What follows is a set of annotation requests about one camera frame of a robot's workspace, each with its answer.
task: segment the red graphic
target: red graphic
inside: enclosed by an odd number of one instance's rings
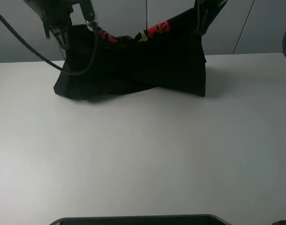
[[[105,30],[101,30],[101,31],[99,32],[99,35],[101,35],[102,39],[105,39],[106,36],[107,36],[108,39],[110,40],[110,42],[112,42],[112,43],[118,42],[117,39],[115,39],[112,35],[110,35],[110,34],[109,34],[108,32],[106,32]]]
[[[154,27],[149,28],[148,30],[148,38],[153,38],[154,33],[163,33],[164,32],[169,32],[170,31],[170,25],[168,21],[162,22]]]

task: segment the white table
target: white table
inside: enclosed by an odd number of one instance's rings
[[[45,63],[0,64],[0,225],[286,219],[286,60],[207,60],[207,98],[153,89],[95,104],[55,95]]]

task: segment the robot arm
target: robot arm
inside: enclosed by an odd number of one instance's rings
[[[72,6],[80,4],[88,29],[98,27],[96,14],[91,0],[24,0],[41,18],[46,38],[50,32],[56,37],[62,49],[68,49],[67,33],[71,26]]]

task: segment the black garment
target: black garment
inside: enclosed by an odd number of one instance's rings
[[[205,57],[196,34],[196,10],[190,9],[136,37],[113,37],[98,28],[97,53],[83,75],[62,73],[56,94],[70,99],[122,95],[163,87],[205,96]],[[94,33],[85,25],[72,26],[66,69],[85,69],[95,48]]]

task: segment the table surface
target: table surface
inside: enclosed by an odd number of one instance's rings
[[[95,103],[55,95],[45,63],[0,64],[0,225],[286,219],[286,60],[207,60],[206,98],[157,88]]]

